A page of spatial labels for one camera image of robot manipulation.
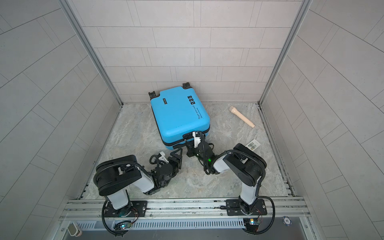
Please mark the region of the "blue hard-shell suitcase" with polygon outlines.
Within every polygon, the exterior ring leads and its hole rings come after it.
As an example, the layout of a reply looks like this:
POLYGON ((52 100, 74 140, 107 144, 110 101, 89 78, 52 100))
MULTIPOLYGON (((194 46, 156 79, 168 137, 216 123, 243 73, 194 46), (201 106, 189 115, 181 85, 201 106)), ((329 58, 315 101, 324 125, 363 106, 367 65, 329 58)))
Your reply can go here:
POLYGON ((172 150, 193 139, 192 132, 207 134, 210 117, 189 83, 161 91, 149 92, 152 111, 163 144, 172 150))

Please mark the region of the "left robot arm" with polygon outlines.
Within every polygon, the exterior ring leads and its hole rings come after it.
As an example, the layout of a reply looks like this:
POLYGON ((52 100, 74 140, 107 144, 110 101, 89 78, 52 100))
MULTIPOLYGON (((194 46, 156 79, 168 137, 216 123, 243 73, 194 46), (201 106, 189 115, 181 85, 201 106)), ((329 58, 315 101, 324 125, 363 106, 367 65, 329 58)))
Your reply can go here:
POLYGON ((137 162, 134 155, 121 157, 99 164, 93 178, 99 195, 105 197, 107 204, 103 213, 107 217, 139 216, 139 207, 130 200, 127 187, 134 185, 145 195, 153 195, 165 188, 182 167, 183 150, 177 149, 169 157, 163 152, 150 157, 155 168, 147 171, 137 162))

